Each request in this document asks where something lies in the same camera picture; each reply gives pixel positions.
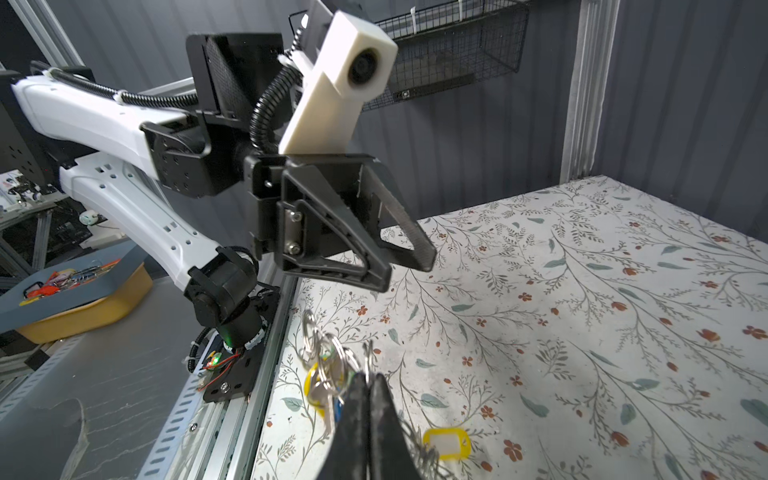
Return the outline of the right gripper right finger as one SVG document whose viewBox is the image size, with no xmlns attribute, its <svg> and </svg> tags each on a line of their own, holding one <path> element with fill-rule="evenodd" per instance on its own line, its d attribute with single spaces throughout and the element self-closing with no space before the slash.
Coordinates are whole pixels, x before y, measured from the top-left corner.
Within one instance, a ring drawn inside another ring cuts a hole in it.
<svg viewBox="0 0 768 480">
<path fill-rule="evenodd" d="M 386 378 L 377 373 L 369 390 L 369 473 L 373 480 L 419 480 Z"/>
</svg>

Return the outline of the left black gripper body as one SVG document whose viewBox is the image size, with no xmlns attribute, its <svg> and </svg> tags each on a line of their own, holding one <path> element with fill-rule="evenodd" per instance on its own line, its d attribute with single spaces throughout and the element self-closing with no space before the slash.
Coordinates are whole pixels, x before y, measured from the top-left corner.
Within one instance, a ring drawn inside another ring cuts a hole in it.
<svg viewBox="0 0 768 480">
<path fill-rule="evenodd" d="M 254 255 L 259 257 L 271 253 L 277 264 L 278 202 L 285 170 L 293 167 L 318 167 L 330 179 L 349 174 L 360 180 L 363 163 L 380 162 L 365 154 L 287 156 L 251 153 L 246 156 L 243 160 L 243 175 L 248 188 L 247 220 Z"/>
</svg>

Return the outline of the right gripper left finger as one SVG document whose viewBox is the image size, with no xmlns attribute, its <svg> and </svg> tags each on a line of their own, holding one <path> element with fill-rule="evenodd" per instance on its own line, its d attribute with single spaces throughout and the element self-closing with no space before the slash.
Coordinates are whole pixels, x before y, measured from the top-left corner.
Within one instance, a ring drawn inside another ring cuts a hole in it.
<svg viewBox="0 0 768 480">
<path fill-rule="evenodd" d="M 340 422 L 317 480 L 365 480 L 368 477 L 369 393 L 365 375 L 357 373 L 347 390 Z"/>
</svg>

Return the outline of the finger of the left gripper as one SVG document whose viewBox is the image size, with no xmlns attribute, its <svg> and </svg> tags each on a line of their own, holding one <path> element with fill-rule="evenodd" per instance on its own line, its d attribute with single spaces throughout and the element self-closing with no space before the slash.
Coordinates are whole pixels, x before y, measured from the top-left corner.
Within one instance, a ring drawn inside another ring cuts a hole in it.
<svg viewBox="0 0 768 480">
<path fill-rule="evenodd" d="M 284 272 L 386 290 L 392 267 L 355 209 L 359 187 L 349 174 L 330 179 L 318 167 L 283 172 L 277 264 Z"/>
<path fill-rule="evenodd" d="M 436 247 L 383 163 L 362 164 L 357 200 L 361 223 L 388 263 L 422 272 L 433 269 Z"/>
</svg>

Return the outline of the keyring bunch with grey strap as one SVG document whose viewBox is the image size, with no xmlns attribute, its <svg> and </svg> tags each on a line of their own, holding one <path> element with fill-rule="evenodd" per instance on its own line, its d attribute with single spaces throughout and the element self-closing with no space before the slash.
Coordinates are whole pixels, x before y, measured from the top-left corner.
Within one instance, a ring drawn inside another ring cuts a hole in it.
<svg viewBox="0 0 768 480">
<path fill-rule="evenodd" d="M 319 328 L 312 311 L 303 312 L 301 328 L 302 359 L 309 368 L 305 397 L 323 412 L 332 443 L 353 377 L 363 373 L 370 389 L 378 373 L 373 370 L 373 343 L 364 344 L 364 359 L 360 361 L 335 335 Z M 397 415 L 420 479 L 453 479 L 455 474 L 450 464 L 467 460 L 472 453 L 467 432 L 460 428 L 420 432 L 402 419 L 398 411 Z"/>
</svg>

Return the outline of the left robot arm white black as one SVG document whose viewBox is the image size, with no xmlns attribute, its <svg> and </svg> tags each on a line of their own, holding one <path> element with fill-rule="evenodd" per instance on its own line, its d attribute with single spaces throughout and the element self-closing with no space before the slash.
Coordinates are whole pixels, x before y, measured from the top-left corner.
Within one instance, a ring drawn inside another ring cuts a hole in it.
<svg viewBox="0 0 768 480">
<path fill-rule="evenodd" d="M 173 278 L 198 322 L 234 350 L 263 327 L 258 264 L 383 292 L 395 266 L 428 271 L 436 250 L 387 167 L 351 154 L 363 105 L 398 48 L 378 26 L 336 14 L 299 33 L 195 35 L 196 91 L 132 97 L 42 63 L 1 75 L 1 157 L 114 221 Z M 137 173 L 192 198 L 237 183 L 246 247 L 199 233 Z"/>
</svg>

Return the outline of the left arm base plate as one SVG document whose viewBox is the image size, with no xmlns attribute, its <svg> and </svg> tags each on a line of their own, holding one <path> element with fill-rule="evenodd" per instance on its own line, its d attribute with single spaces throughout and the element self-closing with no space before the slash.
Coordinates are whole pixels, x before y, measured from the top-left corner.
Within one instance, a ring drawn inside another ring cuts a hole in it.
<svg viewBox="0 0 768 480">
<path fill-rule="evenodd" d="M 281 294 L 279 288 L 263 289 L 249 298 L 250 304 L 244 311 L 246 320 L 257 321 L 247 324 L 253 335 L 241 348 L 232 348 L 234 359 L 221 360 L 214 368 L 213 378 L 202 387 L 205 403 L 220 403 L 250 394 L 255 386 L 266 353 L 266 342 L 273 325 Z"/>
</svg>

